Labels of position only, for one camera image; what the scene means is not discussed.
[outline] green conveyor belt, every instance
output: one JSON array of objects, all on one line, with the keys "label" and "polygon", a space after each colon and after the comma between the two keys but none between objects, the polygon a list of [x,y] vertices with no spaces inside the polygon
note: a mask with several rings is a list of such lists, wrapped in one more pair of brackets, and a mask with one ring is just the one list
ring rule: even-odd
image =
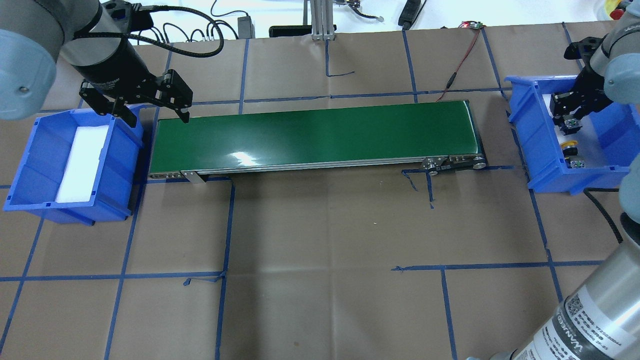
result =
[{"label": "green conveyor belt", "polygon": [[468,101],[160,120],[150,176],[319,168],[482,153]]}]

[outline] qr code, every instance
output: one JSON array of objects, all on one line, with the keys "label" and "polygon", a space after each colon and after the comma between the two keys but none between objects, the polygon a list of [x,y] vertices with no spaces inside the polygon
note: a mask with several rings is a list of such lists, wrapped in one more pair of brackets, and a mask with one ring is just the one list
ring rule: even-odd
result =
[{"label": "qr code", "polygon": [[566,305],[567,311],[569,311],[569,315],[575,316],[577,313],[582,310],[583,306],[580,302],[580,297],[578,295],[574,296],[569,303]]}]

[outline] light blue joint cap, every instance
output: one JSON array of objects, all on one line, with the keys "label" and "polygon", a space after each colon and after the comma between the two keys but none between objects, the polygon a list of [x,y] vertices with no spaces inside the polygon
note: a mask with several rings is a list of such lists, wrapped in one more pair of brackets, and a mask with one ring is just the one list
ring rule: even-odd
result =
[{"label": "light blue joint cap", "polygon": [[615,102],[640,104],[640,53],[611,60],[604,74],[604,92]]},{"label": "light blue joint cap", "polygon": [[634,1],[633,3],[630,3],[625,11],[631,13],[632,15],[640,17],[640,1]]},{"label": "light blue joint cap", "polygon": [[640,154],[620,184],[620,205],[633,221],[640,224]]},{"label": "light blue joint cap", "polygon": [[37,113],[56,79],[56,62],[37,42],[0,29],[0,119]]}]

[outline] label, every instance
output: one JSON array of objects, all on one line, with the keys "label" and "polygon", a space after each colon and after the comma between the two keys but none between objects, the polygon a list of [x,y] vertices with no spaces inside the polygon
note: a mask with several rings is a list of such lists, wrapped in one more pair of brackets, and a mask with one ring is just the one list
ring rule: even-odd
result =
[{"label": "label", "polygon": [[513,360],[580,360],[565,344],[549,319]]},{"label": "label", "polygon": [[594,347],[612,359],[637,340],[600,310],[585,286],[568,298],[564,307],[576,329]]}]

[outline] blue plastic bin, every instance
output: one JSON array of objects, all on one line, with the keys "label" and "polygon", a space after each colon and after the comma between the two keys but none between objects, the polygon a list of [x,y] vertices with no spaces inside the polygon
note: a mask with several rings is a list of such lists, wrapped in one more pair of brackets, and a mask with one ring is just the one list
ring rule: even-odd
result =
[{"label": "blue plastic bin", "polygon": [[[138,116],[140,107],[131,108]],[[92,193],[86,202],[55,202],[71,145],[79,126],[109,129],[100,152]],[[33,124],[18,171],[9,190],[5,211],[27,211],[60,224],[125,220],[133,174],[142,148],[142,125],[129,127],[122,119],[99,116],[91,109],[70,110],[39,117]]]},{"label": "blue plastic bin", "polygon": [[509,121],[516,127],[535,192],[580,193],[584,188],[614,188],[629,173],[640,152],[640,116],[634,105],[613,103],[590,115],[607,166],[567,168],[543,94],[567,92],[575,76],[507,77],[513,84]]}]

